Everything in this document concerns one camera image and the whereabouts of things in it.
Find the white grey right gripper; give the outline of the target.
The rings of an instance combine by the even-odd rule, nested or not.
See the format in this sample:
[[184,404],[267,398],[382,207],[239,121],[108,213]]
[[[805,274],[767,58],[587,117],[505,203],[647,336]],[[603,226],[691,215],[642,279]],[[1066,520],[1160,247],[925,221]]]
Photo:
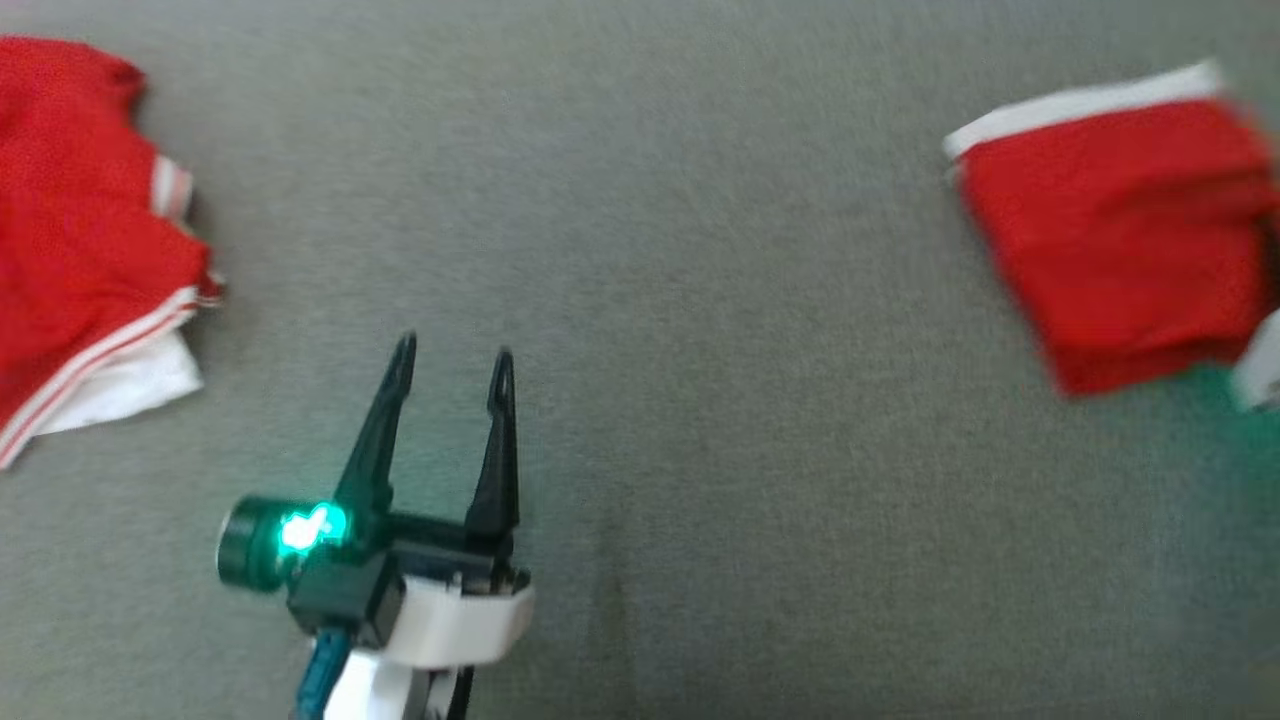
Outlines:
[[1260,323],[1231,370],[1231,396],[1242,411],[1279,406],[1279,318],[1276,309]]

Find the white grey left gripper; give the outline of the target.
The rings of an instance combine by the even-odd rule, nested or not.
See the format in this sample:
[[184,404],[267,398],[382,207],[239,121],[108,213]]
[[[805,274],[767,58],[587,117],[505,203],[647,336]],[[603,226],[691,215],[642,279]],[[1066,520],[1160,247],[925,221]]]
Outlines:
[[305,634],[332,632],[416,669],[470,667],[503,659],[529,629],[535,592],[509,564],[520,524],[515,356],[495,356],[490,430],[463,527],[388,512],[390,465],[413,382],[417,336],[401,336],[333,500],[250,495],[223,523],[219,580],[259,594],[283,592]]

